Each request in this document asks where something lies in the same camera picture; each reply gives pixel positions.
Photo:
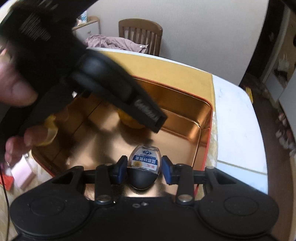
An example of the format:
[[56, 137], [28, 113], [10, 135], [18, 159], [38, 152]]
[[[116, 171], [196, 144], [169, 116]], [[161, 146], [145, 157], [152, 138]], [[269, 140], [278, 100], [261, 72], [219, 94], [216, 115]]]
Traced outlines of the person's left hand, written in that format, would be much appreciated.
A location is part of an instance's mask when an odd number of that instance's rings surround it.
[[[1, 103], [27, 106], [37, 99], [37, 94], [16, 72], [6, 49], [1, 49]], [[28, 128], [22, 136], [10, 137], [4, 148], [4, 159], [10, 165], [20, 161], [36, 144], [39, 126]]]

